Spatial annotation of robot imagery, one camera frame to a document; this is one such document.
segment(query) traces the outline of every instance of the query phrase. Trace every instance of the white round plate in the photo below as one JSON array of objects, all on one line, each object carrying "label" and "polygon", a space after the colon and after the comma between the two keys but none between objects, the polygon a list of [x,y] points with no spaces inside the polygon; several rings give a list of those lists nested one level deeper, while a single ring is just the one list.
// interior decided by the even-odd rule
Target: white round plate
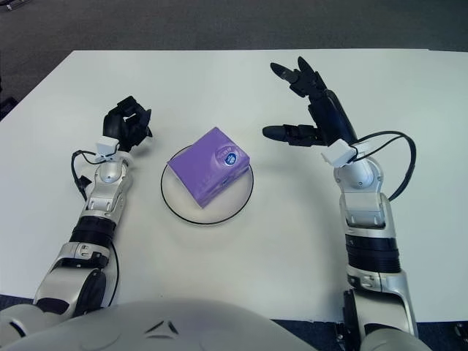
[{"label": "white round plate", "polygon": [[234,217],[249,201],[253,187],[254,173],[249,166],[247,172],[201,208],[169,166],[166,165],[161,177],[161,194],[167,207],[178,217],[195,224],[217,224]]}]

